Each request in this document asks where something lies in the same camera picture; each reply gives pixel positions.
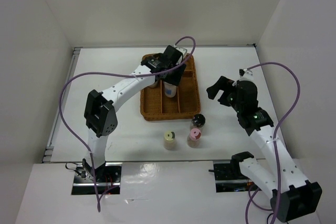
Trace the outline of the yellow-lid spice bottle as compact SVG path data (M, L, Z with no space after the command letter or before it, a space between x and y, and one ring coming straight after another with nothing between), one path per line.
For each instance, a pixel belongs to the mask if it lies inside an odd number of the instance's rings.
M166 131L164 133L164 148L167 150L174 150L176 147L175 132Z

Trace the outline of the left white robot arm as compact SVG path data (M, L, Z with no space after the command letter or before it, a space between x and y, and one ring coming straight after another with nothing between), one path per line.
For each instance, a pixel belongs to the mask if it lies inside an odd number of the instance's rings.
M82 160L86 176L93 182L104 177L108 136L117 128L117 111L130 98L159 80L177 86L186 64L182 63L187 49L168 45L163 53L143 59L140 65L112 87L101 92L89 92L84 117L88 128L89 153Z

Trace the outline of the pink-lid spice bottle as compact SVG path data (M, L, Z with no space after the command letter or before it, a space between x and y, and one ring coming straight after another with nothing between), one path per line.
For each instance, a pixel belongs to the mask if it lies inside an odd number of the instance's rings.
M200 144L201 131L198 128L192 128L187 137L187 144L191 148L197 148Z

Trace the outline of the black-lid spice bottle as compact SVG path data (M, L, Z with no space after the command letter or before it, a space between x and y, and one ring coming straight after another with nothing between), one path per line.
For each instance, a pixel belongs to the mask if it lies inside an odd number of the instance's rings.
M206 118L203 114L199 113L193 116L190 124L190 130L191 129L199 129L200 131L203 130L203 127L205 125Z
M158 81L154 82L152 85L149 86L149 88L155 88L158 84Z

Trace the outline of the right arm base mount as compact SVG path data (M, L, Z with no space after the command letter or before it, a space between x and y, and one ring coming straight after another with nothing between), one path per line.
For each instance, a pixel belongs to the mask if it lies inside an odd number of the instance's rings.
M215 177L217 193L231 193L241 191L255 191L257 186L244 175L237 175L233 171L230 161L213 162L213 168L208 170Z

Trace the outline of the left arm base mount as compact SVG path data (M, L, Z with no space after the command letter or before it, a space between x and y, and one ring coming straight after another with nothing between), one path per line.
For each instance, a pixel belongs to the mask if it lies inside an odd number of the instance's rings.
M84 167L75 162L65 164L65 169L75 173L72 183L72 195L94 195L95 189L92 177ZM107 194L118 195L120 193L122 163L107 162L102 175L97 179L98 193L102 194L109 190Z

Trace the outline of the silver-lid blue-label bottle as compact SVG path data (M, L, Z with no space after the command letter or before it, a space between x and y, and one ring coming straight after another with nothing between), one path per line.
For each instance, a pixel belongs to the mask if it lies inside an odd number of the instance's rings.
M164 84L164 93L168 98L173 98L176 95L177 92L177 86L167 83L167 82L163 82Z

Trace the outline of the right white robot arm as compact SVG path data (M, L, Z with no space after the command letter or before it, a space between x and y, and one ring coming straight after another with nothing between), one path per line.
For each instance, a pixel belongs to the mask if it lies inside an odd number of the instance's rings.
M322 188L317 182L309 181L279 137L274 136L274 123L258 105L254 82L248 78L233 81L221 76L206 90L211 100L219 91L223 92L219 103L235 110L239 125L259 147L271 169L263 168L250 152L242 152L232 156L231 175L251 179L269 198L271 209L281 222L315 212Z

